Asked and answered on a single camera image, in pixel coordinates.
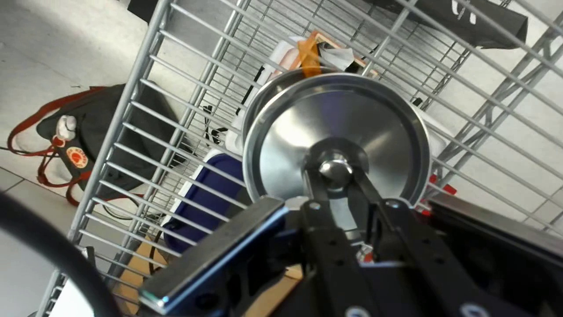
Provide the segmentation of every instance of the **silver metal disc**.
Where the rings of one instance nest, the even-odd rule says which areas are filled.
[[[418,112],[377,80],[325,73],[272,98],[245,140],[244,170],[252,198],[305,195],[303,167],[330,151],[362,165],[384,196],[418,204],[432,154]]]

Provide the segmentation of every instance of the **white floor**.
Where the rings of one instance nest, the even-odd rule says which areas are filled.
[[[147,31],[145,20],[129,13],[124,8],[128,0],[3,0],[0,1],[0,144],[10,130],[33,114],[41,103],[62,94],[87,89],[94,84],[126,82],[129,68],[136,57],[142,38]],[[205,1],[194,1],[198,10],[207,10]],[[562,12],[562,0],[537,0],[546,15],[555,17]],[[530,20],[530,40],[539,38],[546,26]],[[501,64],[511,68],[523,56],[522,50],[485,50]],[[472,56],[460,70],[462,75],[476,82],[485,91],[492,93],[504,78],[499,71],[492,71],[479,57]],[[550,98],[560,101],[563,78],[550,73],[539,89]],[[483,98],[453,80],[442,93],[446,100],[455,101],[467,114],[483,103]],[[462,128],[465,119],[446,110],[441,105],[432,105],[430,112],[448,124],[453,131]],[[541,126],[555,135],[563,135],[563,117],[555,115],[546,105],[534,96],[527,98],[520,107],[523,115],[534,117]],[[536,152],[545,161],[562,170],[562,149],[530,133],[523,122],[508,119],[501,133],[527,151]],[[24,135],[20,145],[41,147],[41,138]],[[492,159],[527,177],[534,184],[563,204],[562,179],[546,174],[546,170],[530,165],[520,154],[515,154],[508,145],[492,138],[481,151]],[[62,189],[43,188],[36,184],[38,158],[15,156],[0,151],[0,189],[24,200],[27,205],[47,216],[61,230],[68,230],[75,216],[75,207],[61,195]],[[54,167],[55,174],[68,177],[64,167]],[[481,182],[493,186],[504,195],[509,195],[518,204],[534,211],[546,219],[552,219],[560,207],[546,202],[537,193],[530,193],[515,179],[501,174],[495,167],[472,159],[464,172]],[[513,205],[492,196],[483,188],[462,177],[453,181],[460,188],[460,195],[478,204],[485,204],[504,214],[523,218]],[[45,290],[50,270],[54,270],[34,251],[29,251],[18,240],[0,232],[0,306],[3,314],[29,314],[38,304]]]

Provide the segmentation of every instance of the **metal bar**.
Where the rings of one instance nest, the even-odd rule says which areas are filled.
[[[272,24],[261,24],[261,27],[268,27],[268,29],[275,29],[277,33],[284,33],[284,29],[277,29],[275,26],[272,26]],[[421,73],[427,73],[425,70],[421,70],[418,64],[414,64],[414,63],[411,63],[409,59],[406,59],[406,57],[400,57],[402,61],[406,61],[407,64],[411,64],[413,68],[416,68],[416,70],[420,70]]]
[[[543,10],[537,10],[534,5],[530,5],[527,0],[515,0],[522,6],[525,6],[529,12],[532,12],[537,19],[546,22],[552,29],[557,29],[560,36],[563,36],[563,27],[559,22],[553,22]]]
[[[289,5],[289,3],[286,3],[286,5]],[[298,10],[295,10],[296,13],[303,13],[303,12],[298,12]],[[365,15],[367,17],[367,15]],[[369,15],[369,19],[370,19],[370,15]],[[314,19],[312,19],[314,20]],[[321,24],[321,22],[318,22],[318,24]],[[328,29],[328,27],[333,27],[333,24],[326,24],[325,26],[325,29]],[[386,27],[386,26],[383,26],[383,27]],[[386,31],[390,33],[390,29],[386,27]],[[362,49],[358,49],[358,45],[356,43],[353,43],[351,41],[351,45],[353,47],[356,47],[356,50],[362,50]],[[413,47],[413,45],[411,45]],[[384,59],[386,56],[383,54],[383,59]],[[400,57],[400,59],[404,59],[404,61],[407,61],[406,57]],[[427,61],[427,59],[423,59],[423,61]],[[411,63],[413,64],[413,63]],[[434,66],[435,63],[430,63],[430,66]],[[384,66],[384,68],[390,68],[388,64]],[[414,66],[414,68],[418,68],[420,70],[420,66]],[[423,71],[423,70],[421,70]],[[407,73],[411,73],[411,70],[407,71]],[[427,73],[427,71],[423,71],[423,73]]]
[[[177,151],[177,152],[180,152],[182,156],[191,158],[191,159],[205,165],[207,168],[212,168],[214,172],[217,172],[217,174],[231,179],[233,182],[238,182],[238,184],[245,186],[245,182],[244,182],[242,179],[238,179],[238,177],[235,177],[235,175],[231,175],[231,174],[217,168],[216,165],[210,165],[208,161],[203,161],[203,159],[200,159],[198,156],[194,156],[194,154],[191,154],[191,152],[187,152],[187,151],[184,151],[184,149],[180,149],[180,147],[175,147],[175,145],[164,142],[163,138],[159,138],[159,137],[156,137],[156,135],[152,135],[152,133],[149,133],[149,131],[145,131],[145,130],[142,130],[142,128],[138,128],[138,126],[135,126],[135,124],[129,124],[129,122],[124,122],[124,124],[126,124],[128,128],[131,128],[133,131],[136,131],[136,133],[140,133],[140,135],[143,135],[143,137],[147,137],[147,138],[150,138],[150,140],[154,140],[154,142],[159,142],[159,144],[164,145],[164,147],[172,147],[173,151]]]
[[[460,57],[455,61],[455,64],[451,66],[451,70],[453,70],[453,71],[458,71],[458,70],[462,68],[462,64],[471,57],[471,54],[472,54],[472,52],[471,52],[469,49],[465,49],[465,50],[460,54]],[[442,80],[437,84],[435,93],[442,91],[444,86],[446,86],[448,82],[451,82],[451,78],[453,78],[451,73],[444,75]],[[427,98],[425,103],[421,105],[421,108],[427,110],[427,108],[430,107],[430,103],[432,103],[432,98]]]
[[[117,242],[112,242],[112,240],[108,240],[108,239],[103,239],[103,237],[98,235],[98,233],[92,233],[92,232],[89,232],[89,230],[85,230],[85,228],[80,228],[80,230],[82,230],[82,233],[85,233],[85,235],[89,235],[89,237],[92,237],[92,239],[98,239],[98,240],[101,240],[101,242],[105,242],[105,244],[110,244],[110,246],[113,246],[113,248],[121,249],[121,251],[128,251],[128,253],[131,253],[131,255],[135,255],[135,256],[140,256],[140,258],[143,258],[143,260],[147,260],[147,262],[154,262],[154,263],[159,265],[159,267],[166,267],[164,263],[161,263],[161,262],[157,262],[157,260],[154,260],[154,258],[150,258],[150,256],[145,256],[145,255],[136,253],[136,251],[133,251],[133,249],[128,249],[128,248],[124,248],[124,246],[121,246],[121,244],[117,244]]]
[[[126,168],[126,167],[122,167],[122,165],[119,165],[119,163],[115,163],[115,161],[108,161],[108,165],[113,167],[113,168],[117,168],[117,170],[121,170],[121,172],[124,172],[124,174],[128,174],[128,175],[131,175],[131,177],[136,177],[136,179],[140,179],[140,181],[143,181],[143,182],[154,184],[154,186],[159,188],[159,189],[170,191],[170,193],[180,196],[186,204],[196,205],[198,209],[201,209],[201,211],[205,211],[205,212],[208,212],[208,214],[212,214],[212,216],[216,216],[216,218],[219,218],[219,219],[223,219],[223,221],[230,221],[228,216],[219,214],[219,212],[216,212],[214,209],[210,209],[210,207],[207,207],[207,205],[201,205],[201,204],[198,204],[198,202],[193,202],[191,198],[186,198],[184,195],[180,195],[180,193],[177,193],[177,191],[173,191],[173,189],[168,189],[168,188],[164,188],[164,186],[161,186],[161,184],[157,184],[157,182],[152,182],[150,179],[142,177],[140,174],[136,174],[136,172],[133,172],[133,170],[129,170],[129,168]]]
[[[131,285],[129,281],[124,281],[122,277],[119,277],[119,276],[115,276],[115,274],[110,274],[110,272],[105,272],[105,270],[101,270],[101,274],[103,274],[105,277],[115,281],[115,283],[121,283],[121,285],[124,285],[124,286],[128,286],[128,288],[138,290],[136,285]]]
[[[140,233],[136,233],[136,232],[126,230],[126,228],[122,228],[122,226],[119,226],[119,225],[113,225],[113,223],[110,223],[110,221],[106,221],[106,219],[103,219],[103,218],[99,218],[99,216],[94,216],[92,212],[87,214],[87,216],[92,218],[92,219],[96,219],[96,221],[99,221],[99,223],[103,223],[103,225],[106,225],[106,226],[110,226],[110,228],[113,228],[113,230],[119,230],[119,232],[122,232],[122,233],[126,233],[126,235],[131,235],[131,237],[135,237],[135,239],[140,239],[140,240],[143,240],[143,242],[149,242],[149,244],[156,246],[156,248],[161,249],[161,251],[168,251],[168,253],[172,253],[172,255],[175,255],[175,256],[182,256],[182,253],[179,253],[179,251],[175,251],[173,248],[168,248],[168,246],[164,246],[164,244],[161,244],[161,242],[156,242],[156,240],[149,239],[147,235],[140,235]]]
[[[386,50],[386,47],[388,47],[388,43],[390,43],[390,40],[391,40],[391,34],[397,34],[397,33],[398,33],[398,29],[400,29],[400,27],[404,26],[404,22],[407,20],[409,13],[411,13],[409,8],[404,8],[404,10],[402,10],[402,13],[400,13],[398,19],[395,20],[393,27],[390,29],[391,33],[384,38],[384,41],[381,41],[381,43],[377,45],[376,52],[370,54],[372,59],[377,59],[377,57]],[[363,70],[363,75],[370,73],[372,66],[374,66],[374,61],[370,61],[370,63],[367,64],[367,68]]]
[[[115,209],[121,209],[122,212],[128,212],[128,214],[131,214],[131,216],[136,216],[138,221],[143,221],[145,225],[150,225],[152,228],[159,228],[159,230],[164,232],[164,233],[175,235],[177,239],[180,239],[180,240],[184,240],[184,242],[187,242],[187,244],[193,244],[193,246],[198,244],[196,240],[193,240],[193,239],[189,239],[189,237],[186,237],[186,235],[180,235],[180,233],[177,233],[175,230],[166,228],[164,225],[157,225],[157,223],[154,223],[154,221],[149,221],[149,219],[145,219],[145,218],[142,218],[142,216],[138,216],[138,214],[135,214],[135,212],[131,212],[131,211],[128,211],[128,209],[124,209],[124,207],[121,207],[121,205],[117,205],[117,204],[110,204],[110,202],[106,202],[106,200],[103,200],[103,198],[99,198],[99,196],[92,196],[92,200],[96,200],[98,204],[103,204],[103,205],[112,205],[112,207],[115,207]]]
[[[249,0],[238,0],[238,5],[249,6]],[[242,20],[242,15],[237,13],[237,12],[231,12],[224,31],[230,33],[230,34],[233,34],[233,33],[237,31],[237,27],[238,27],[240,20]],[[219,68],[217,59],[223,57],[223,56],[226,54],[226,50],[228,50],[228,41],[224,40],[224,36],[219,38],[219,41],[217,41],[212,56],[208,56],[207,52],[203,52],[203,50],[200,50],[200,49],[186,43],[186,41],[180,40],[180,38],[177,38],[177,43],[180,43],[184,49],[189,49],[189,50],[200,54],[201,57],[205,57],[205,59],[208,61],[207,70],[205,70],[205,75],[201,77],[201,80],[207,82],[207,84],[210,84],[210,82],[214,80],[216,73],[217,73],[217,68]],[[191,98],[193,103],[201,103],[203,98],[205,98],[205,94],[207,94],[207,93],[205,93],[201,87],[198,87],[198,89],[193,93],[193,98]],[[196,114],[194,114],[193,110],[186,110],[186,115],[182,117],[180,122],[182,122],[184,126],[191,126],[194,117],[196,117]],[[180,130],[177,128],[177,130],[175,130],[175,137],[173,137],[172,142],[177,144],[177,142],[180,140],[180,137],[186,138],[186,133],[180,133]]]
[[[455,73],[455,71],[451,71],[448,66],[444,68],[446,71],[450,71],[453,77],[457,77],[460,82],[464,82],[464,84],[467,84],[469,87],[472,87],[474,91],[478,91],[479,94],[483,94],[485,98],[488,98],[488,100],[492,100],[493,103],[497,103],[499,107],[502,107],[504,110],[508,110],[508,112],[511,112],[515,117],[518,117],[520,121],[523,121],[523,122],[527,122],[530,128],[534,128],[536,131],[539,131],[541,135],[545,135],[548,140],[552,140],[552,142],[555,142],[555,144],[559,144],[560,147],[563,147],[563,142],[560,140],[560,138],[557,138],[555,135],[550,135],[546,130],[543,130],[539,124],[536,124],[536,122],[532,122],[530,119],[527,119],[527,117],[523,117],[522,114],[518,114],[518,112],[515,112],[513,108],[509,108],[508,105],[504,105],[502,101],[499,101],[497,98],[493,98],[492,94],[488,94],[486,91],[483,91],[481,87],[478,87],[474,82],[471,82],[469,78],[465,78],[465,77],[462,77],[462,75],[458,75],[458,73]],[[467,117],[469,121],[472,121],[472,122],[476,122],[478,126],[481,126],[483,130],[486,130],[486,131],[490,131],[490,133],[495,133],[492,128],[488,128],[488,126],[485,126],[485,124],[481,124],[479,121],[476,121],[476,119],[472,119],[472,117],[469,117],[465,112],[462,112],[460,108],[457,108],[455,105],[451,105],[450,101],[444,101],[444,98],[441,98],[442,101],[441,103],[444,103],[444,105],[448,105],[451,110],[455,110],[457,114],[460,114],[462,117]]]
[[[170,8],[170,3],[172,3],[172,0],[161,0],[157,3],[157,6],[156,6],[154,19],[150,20],[149,31],[145,33],[145,38],[143,38],[143,43],[140,47],[138,57],[136,57],[136,61],[133,64],[133,71],[131,71],[131,75],[128,78],[128,84],[124,87],[124,94],[122,94],[121,103],[119,103],[119,107],[115,110],[115,115],[113,115],[113,119],[110,122],[110,128],[108,128],[108,135],[110,137],[112,135],[119,135],[121,117],[122,117],[122,114],[126,112],[126,107],[128,107],[128,96],[133,94],[133,91],[136,87],[136,80],[143,75],[143,68],[145,68],[143,64],[147,63],[147,54],[152,49],[152,43],[154,43],[157,29],[159,29],[159,22],[166,15],[166,12]],[[99,151],[101,159],[98,159],[94,168],[92,168],[92,179],[98,179],[101,175],[103,167],[105,167],[103,158],[108,156],[110,149],[112,149],[112,138],[106,138],[106,142],[101,145],[101,151]],[[84,196],[92,196],[96,188],[98,188],[98,182],[96,181],[89,181]],[[89,212],[89,198],[84,198],[80,202],[78,209],[77,209],[77,216],[75,216],[75,219],[71,223],[71,228],[69,228],[69,233],[68,233],[68,237],[71,240],[75,240],[78,237],[78,226],[84,221],[84,214],[85,212]],[[48,288],[47,288],[47,292],[43,295],[43,300],[41,300],[41,304],[38,307],[38,314],[45,314],[45,309],[47,309],[47,304],[50,302],[48,299],[50,299],[50,292],[52,292],[52,288],[55,285],[54,283],[55,279],[57,277],[52,277],[52,283],[48,285]]]
[[[439,131],[442,137],[450,138],[451,142],[457,142],[458,145],[462,145],[465,151],[472,152],[474,156],[481,158],[483,161],[490,163],[492,167],[502,170],[504,174],[508,174],[509,177],[520,181],[522,184],[525,184],[527,188],[530,188],[532,191],[536,191],[537,195],[552,200],[553,204],[557,204],[559,207],[563,209],[562,202],[557,202],[552,198],[552,193],[546,193],[545,189],[541,189],[539,186],[536,186],[534,182],[530,182],[529,179],[515,174],[513,170],[509,170],[508,167],[501,165],[499,161],[488,158],[486,154],[472,149],[471,145],[464,144],[462,140],[451,137],[450,133],[446,133],[444,130],[441,130],[439,126],[435,126],[432,121],[427,121],[427,126],[434,128],[435,131]]]
[[[135,193],[131,193],[131,191],[128,191],[128,189],[124,189],[124,188],[121,188],[121,186],[117,186],[117,184],[113,184],[113,182],[108,182],[108,181],[105,181],[105,179],[101,179],[101,182],[103,182],[105,186],[110,186],[110,188],[113,188],[113,189],[121,191],[122,195],[128,195],[128,196],[131,196],[131,198],[136,198],[140,204],[147,204],[147,205],[150,205],[150,207],[154,207],[154,209],[159,209],[159,211],[163,211],[163,212],[168,212],[168,209],[161,207],[159,204],[154,204],[154,202],[150,202],[150,200],[147,200],[147,198],[142,198],[142,196],[138,196],[138,195],[135,195]]]
[[[145,272],[142,272],[142,270],[138,270],[138,269],[133,269],[133,267],[129,267],[129,265],[124,265],[122,262],[115,262],[115,260],[112,260],[112,258],[106,258],[106,256],[103,256],[103,255],[96,255],[96,258],[98,260],[105,260],[105,262],[110,262],[112,265],[122,265],[126,270],[131,270],[131,272],[135,272],[135,274],[140,274],[140,276],[143,276],[143,277],[150,277],[150,274],[145,274]]]
[[[450,56],[450,52],[455,49],[457,41],[453,41],[448,49],[448,52],[439,59],[441,63],[444,61],[446,56]],[[423,80],[423,86],[427,84],[427,80],[439,70],[439,64],[434,64],[434,70],[430,71],[430,75]]]
[[[546,43],[550,45],[552,38],[552,31],[545,31],[545,34],[537,40],[537,43],[534,45],[534,49],[541,50],[543,47],[546,47]],[[529,64],[534,61],[532,54],[527,54],[513,70],[515,75],[522,75],[523,70],[529,68]],[[513,94],[515,89],[518,89],[520,86],[515,84],[513,80],[506,78],[493,93],[493,96],[504,100],[506,96]],[[476,119],[481,119],[485,115],[485,112],[488,112],[488,108],[492,107],[492,101],[488,100],[476,114]],[[465,138],[467,133],[472,130],[472,126],[467,122],[460,131],[458,131],[458,138]]]
[[[409,82],[413,86],[418,86],[418,82],[413,82],[409,77],[391,71],[393,75],[400,77],[404,82]],[[546,170],[557,174],[559,177],[563,179],[563,174],[555,170],[552,165],[541,161],[539,158],[536,158],[534,154],[530,154],[529,151],[525,151],[523,147],[520,147],[516,142],[509,140],[508,137],[493,131],[492,128],[485,126],[483,122],[476,121],[472,115],[465,114],[464,110],[457,108],[451,101],[444,100],[442,96],[435,94],[430,89],[421,87],[421,91],[425,91],[427,94],[434,96],[435,100],[439,100],[442,105],[446,105],[448,108],[451,108],[453,112],[457,112],[458,115],[465,117],[467,121],[472,121],[476,126],[486,130],[488,133],[492,133],[495,138],[502,140],[504,144],[508,144],[509,147],[513,147],[515,151],[522,152],[523,156],[530,158],[532,161],[536,161],[537,165],[545,167]]]
[[[537,77],[534,77],[534,78],[530,80],[530,86],[536,86],[536,84],[548,73],[548,70],[550,70],[550,68],[543,68],[541,73],[537,73]],[[529,94],[527,91],[520,91],[518,96],[509,103],[509,107],[513,107],[513,108],[518,107],[527,94]],[[499,117],[490,124],[492,130],[497,130],[508,115],[509,115],[508,112],[499,114]],[[472,147],[478,151],[478,149],[486,142],[486,138],[488,138],[488,133],[483,133],[479,138],[474,140]],[[471,158],[471,156],[464,154],[464,156],[457,161],[457,167],[462,168],[462,167],[469,161],[469,158]]]
[[[374,10],[376,10],[376,3],[370,5],[369,15],[372,15]],[[355,33],[351,34],[351,41],[356,40],[356,36],[360,34],[360,29],[365,27],[365,22],[367,22],[367,19],[363,19],[363,20],[358,24],[358,27],[355,29]]]
[[[472,5],[472,1],[469,0],[458,0],[462,5],[469,6],[478,17],[485,19],[488,24],[492,24],[493,27],[497,27],[502,34],[506,34],[508,38],[511,38],[515,43],[518,43],[522,49],[525,49],[527,52],[534,54],[536,59],[539,59],[541,63],[545,63],[546,66],[550,66],[555,73],[559,73],[563,78],[563,70],[546,59],[543,54],[539,54],[537,50],[534,50],[530,45],[527,45],[527,41],[523,41],[522,38],[518,38],[515,33],[508,31],[502,24],[499,24],[495,19],[492,19],[488,13],[485,13],[483,10],[479,10],[476,5]]]
[[[268,57],[265,57],[265,54],[259,54],[259,52],[249,49],[249,45],[247,45],[245,41],[240,41],[237,36],[221,31],[219,27],[216,27],[216,26],[210,24],[208,20],[203,20],[203,19],[198,17],[196,13],[186,10],[184,6],[180,6],[180,5],[177,5],[177,3],[173,3],[172,6],[173,6],[177,12],[187,15],[189,19],[194,19],[194,20],[198,20],[200,24],[207,26],[208,29],[216,31],[217,34],[226,36],[231,43],[235,43],[235,45],[238,45],[240,49],[247,50],[251,56],[254,56],[254,57],[258,57],[258,59],[263,59],[263,61],[267,61],[267,63],[272,63]]]
[[[446,161],[442,161],[442,159],[439,159],[439,158],[437,158],[435,161],[441,163],[442,167],[450,168],[450,170],[455,170],[460,177],[467,179],[467,181],[472,182],[474,186],[479,186],[481,189],[485,189],[486,193],[497,196],[499,200],[513,205],[515,209],[518,209],[518,211],[523,212],[525,216],[530,212],[529,209],[522,207],[520,204],[513,202],[511,198],[504,196],[502,193],[499,193],[499,191],[492,189],[490,186],[485,186],[481,181],[471,177],[471,175],[465,174],[464,170],[455,168],[453,165],[450,165],[450,163],[446,163]]]
[[[418,26],[416,27],[413,27],[413,31],[409,33],[409,36],[407,36],[407,40],[411,40],[411,36],[414,34],[418,31]],[[395,52],[395,56],[391,57],[391,61],[390,61],[390,66],[393,66],[393,63],[402,56],[402,52],[404,52],[404,43],[400,45],[400,49]]]
[[[124,151],[129,151],[131,154],[136,154],[136,156],[143,158],[143,159],[149,161],[149,163],[161,165],[161,167],[163,167],[164,170],[168,170],[170,174],[177,174],[179,177],[182,177],[182,179],[186,179],[186,181],[191,181],[191,182],[205,188],[207,191],[210,191],[210,193],[214,193],[214,195],[217,195],[217,196],[221,196],[221,198],[224,198],[224,200],[230,200],[231,204],[235,204],[235,205],[238,205],[238,207],[247,207],[247,205],[242,204],[240,200],[235,200],[235,198],[224,195],[223,191],[219,191],[219,189],[216,189],[216,188],[212,188],[212,186],[208,186],[208,184],[205,184],[205,182],[201,182],[201,181],[198,181],[198,179],[194,179],[194,177],[191,177],[191,175],[184,175],[182,172],[177,172],[175,168],[166,167],[164,163],[159,163],[157,159],[152,159],[150,156],[147,156],[147,154],[143,154],[143,152],[138,152],[136,149],[131,149],[131,147],[128,147],[128,145],[122,144],[122,142],[117,142],[117,147],[122,147]]]
[[[476,56],[479,56],[483,61],[486,61],[488,64],[492,64],[495,70],[499,70],[501,73],[511,77],[516,84],[520,84],[523,89],[527,89],[529,93],[532,93],[534,96],[537,96],[539,100],[543,100],[546,105],[550,105],[552,108],[555,108],[557,112],[563,114],[563,108],[555,103],[552,98],[548,98],[545,93],[539,93],[537,89],[527,86],[527,82],[523,82],[522,78],[518,78],[515,73],[511,73],[509,70],[506,70],[501,63],[497,63],[493,57],[486,56],[485,52],[481,52],[479,49],[476,49],[472,43],[469,43],[467,40],[464,40],[462,36],[458,36],[457,33],[453,33],[451,29],[448,29],[446,26],[442,26],[441,22],[437,22],[435,19],[432,19],[428,13],[425,13],[421,8],[411,5],[406,0],[398,0],[402,5],[411,6],[418,15],[421,15],[425,20],[428,20],[430,24],[434,24],[435,27],[442,29],[444,33],[448,33],[450,36],[457,38],[462,45],[465,45],[469,50],[472,50]],[[483,94],[485,98],[495,101],[497,105],[502,107],[502,103],[499,100],[493,100],[488,93],[485,93],[481,87],[478,87],[476,84],[472,84],[471,80],[467,80],[462,75],[455,75],[458,80],[462,80],[464,84],[467,84],[469,87],[472,87],[474,91],[478,91],[479,94]]]
[[[173,71],[177,71],[179,75],[182,75],[182,77],[186,77],[186,78],[189,78],[189,80],[193,80],[196,86],[200,86],[200,87],[203,87],[203,89],[207,89],[207,91],[214,91],[214,93],[219,93],[219,94],[224,94],[223,91],[219,91],[217,87],[214,87],[214,86],[210,86],[210,84],[205,84],[205,82],[201,82],[200,78],[196,78],[194,75],[191,75],[189,71],[186,71],[186,70],[182,70],[180,66],[175,66],[173,63],[170,63],[170,61],[166,61],[166,59],[163,59],[163,57],[159,57],[159,56],[150,56],[152,59],[156,59],[159,64],[163,64],[163,66],[166,66],[166,68],[170,68],[170,70],[173,70]],[[233,108],[238,108],[238,107],[242,107],[242,103],[240,101],[237,101],[237,100],[233,100],[233,98],[228,98],[230,101],[230,105],[233,105]]]
[[[212,119],[212,121],[219,121],[217,117],[214,117],[214,115],[208,114],[207,110],[201,110],[200,107],[196,107],[196,105],[191,103],[189,100],[179,96],[177,93],[172,93],[172,91],[168,91],[168,89],[164,89],[164,87],[161,87],[161,86],[157,86],[157,84],[154,84],[154,82],[150,82],[150,80],[147,80],[147,78],[142,78],[142,82],[147,84],[147,86],[150,86],[150,87],[154,87],[156,91],[170,96],[170,98],[175,98],[175,100],[182,101],[184,105],[191,107],[191,110],[194,110],[194,112],[198,112],[198,114],[201,114],[201,115],[205,115],[205,117],[208,117],[208,119]]]

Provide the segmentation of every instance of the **black cable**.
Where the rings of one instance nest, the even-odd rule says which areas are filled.
[[[94,314],[122,314],[103,276],[62,232],[4,193],[0,193],[0,207],[0,228],[33,246],[66,272],[84,292]]]

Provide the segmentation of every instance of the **blue object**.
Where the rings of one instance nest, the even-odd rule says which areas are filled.
[[[233,158],[233,156],[230,156],[230,154],[226,154],[226,152],[219,152],[219,154],[212,156],[208,159],[208,165],[214,165],[216,168],[224,170],[226,174],[244,181],[244,165],[242,165],[242,161]],[[230,177],[219,174],[219,172],[214,172],[208,167],[201,168],[201,172],[198,174],[196,181],[200,181],[200,182],[203,182],[203,184],[207,184],[207,186],[210,186],[210,188],[214,188],[214,189],[217,189],[217,191],[221,191],[221,193],[224,193],[228,196],[231,196],[231,198],[238,198],[240,193],[244,189],[247,189],[240,182],[235,182],[233,179],[230,179]],[[189,200],[193,200],[193,202],[196,202],[200,205],[205,205],[205,207],[208,207],[208,209],[212,209],[216,212],[221,212],[224,216],[231,216],[231,212],[237,211],[233,202],[230,202],[230,200],[226,200],[226,198],[216,195],[214,191],[208,191],[207,188],[201,188],[198,184],[193,184],[189,188],[186,198],[189,198]],[[196,221],[196,223],[203,225],[203,226],[207,226],[210,230],[216,230],[223,223],[221,218],[203,211],[201,207],[196,207],[196,205],[186,204],[186,202],[182,202],[179,205],[177,214],[184,216],[184,218],[187,218],[191,221]],[[177,232],[177,233],[180,233],[180,235],[184,235],[184,237],[189,237],[193,240],[201,240],[203,237],[208,235],[201,228],[196,228],[196,226],[193,226],[193,225],[179,219],[179,218],[173,218],[164,226],[173,230],[173,232]],[[172,233],[164,233],[164,242],[170,248],[173,248],[173,249],[177,249],[180,253],[184,253],[186,249],[191,248],[189,242],[186,242],[186,240],[182,240],[182,239],[179,239],[179,237],[175,237]]]

